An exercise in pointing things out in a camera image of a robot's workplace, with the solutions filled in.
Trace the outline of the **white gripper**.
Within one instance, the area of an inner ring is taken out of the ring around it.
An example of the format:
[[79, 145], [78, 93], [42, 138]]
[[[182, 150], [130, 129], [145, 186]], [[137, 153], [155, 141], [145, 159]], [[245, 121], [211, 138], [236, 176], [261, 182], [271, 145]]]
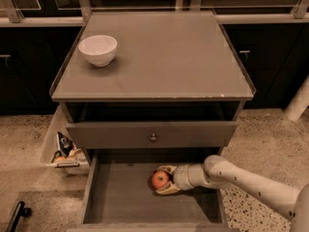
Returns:
[[180, 190], [193, 189], [189, 181], [188, 170], [189, 165], [161, 165], [157, 171], [164, 171], [173, 175], [173, 181], [169, 181], [164, 187], [157, 189], [155, 192], [159, 195], [170, 195], [179, 192]]

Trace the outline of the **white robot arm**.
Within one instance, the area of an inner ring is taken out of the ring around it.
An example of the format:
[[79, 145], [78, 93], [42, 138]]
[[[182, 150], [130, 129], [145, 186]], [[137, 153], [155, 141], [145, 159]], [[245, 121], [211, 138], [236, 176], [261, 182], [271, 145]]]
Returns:
[[197, 164], [164, 165], [160, 195], [196, 188], [234, 192], [288, 222], [270, 232], [309, 232], [309, 84], [304, 81], [284, 109], [248, 109], [219, 155]]

